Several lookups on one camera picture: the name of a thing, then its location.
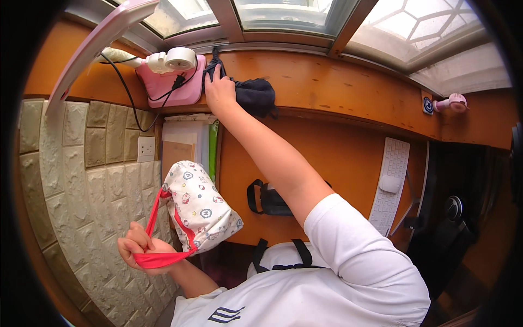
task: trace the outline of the red strap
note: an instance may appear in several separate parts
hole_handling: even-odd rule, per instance
[[[151,211],[151,216],[149,217],[149,223],[147,224],[147,228],[145,229],[145,232],[149,237],[152,236],[153,230],[154,230],[154,224],[156,223],[156,217],[158,216],[158,207],[160,204],[160,198],[168,198],[171,194],[168,191],[163,191],[160,189],[158,191],[158,194],[156,195],[156,199],[154,200],[154,206],[153,210]],[[187,238],[189,240],[189,248],[191,249],[189,252],[169,252],[169,253],[133,253],[134,260],[136,263],[144,268],[144,269],[155,269],[155,268],[161,268],[168,265],[172,265],[178,261],[181,261],[185,258],[187,258],[189,255],[196,252],[197,248],[194,246],[194,239],[195,239],[195,233],[192,231],[192,229],[186,227],[180,219],[180,216],[178,215],[178,211],[174,210],[174,219],[178,223],[178,225],[181,227],[181,229],[187,234]]]

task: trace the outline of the wall socket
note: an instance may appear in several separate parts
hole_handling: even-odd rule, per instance
[[[138,137],[138,162],[154,160],[154,137]]]

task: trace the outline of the white printed pouch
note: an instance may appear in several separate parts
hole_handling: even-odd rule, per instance
[[[203,167],[189,160],[175,163],[158,191],[146,233],[151,236],[159,201],[166,201],[182,253],[134,253],[143,268],[160,268],[212,249],[243,227],[239,215],[218,193]]]
[[[162,189],[172,194],[167,207],[184,252],[193,246],[198,253],[208,251],[243,226],[242,219],[218,193],[199,163],[188,160],[175,163],[165,177]],[[193,240],[186,229],[195,234]]]

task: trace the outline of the orange desk surface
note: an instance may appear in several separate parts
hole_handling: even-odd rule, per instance
[[[299,117],[264,119],[269,128],[291,143],[333,190],[368,217],[381,169],[385,137],[397,138],[411,144],[408,172],[416,197],[420,197],[425,176],[425,141],[397,137],[375,130],[355,128],[332,122],[320,122]],[[223,131],[220,158],[220,193],[244,220],[244,227],[228,239],[230,242],[256,245],[260,238],[269,246],[290,242],[291,239],[308,240],[294,217],[258,215],[247,205],[247,186],[255,179],[267,180],[251,157],[226,130]],[[411,203],[411,190],[405,181],[393,228],[398,224]],[[411,209],[415,215],[417,206]],[[400,227],[391,237],[398,248],[408,244],[410,230]]]

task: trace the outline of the green folder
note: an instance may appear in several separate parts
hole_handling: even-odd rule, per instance
[[[209,125],[209,175],[212,182],[216,181],[216,149],[218,146],[218,128],[220,122],[215,120]]]

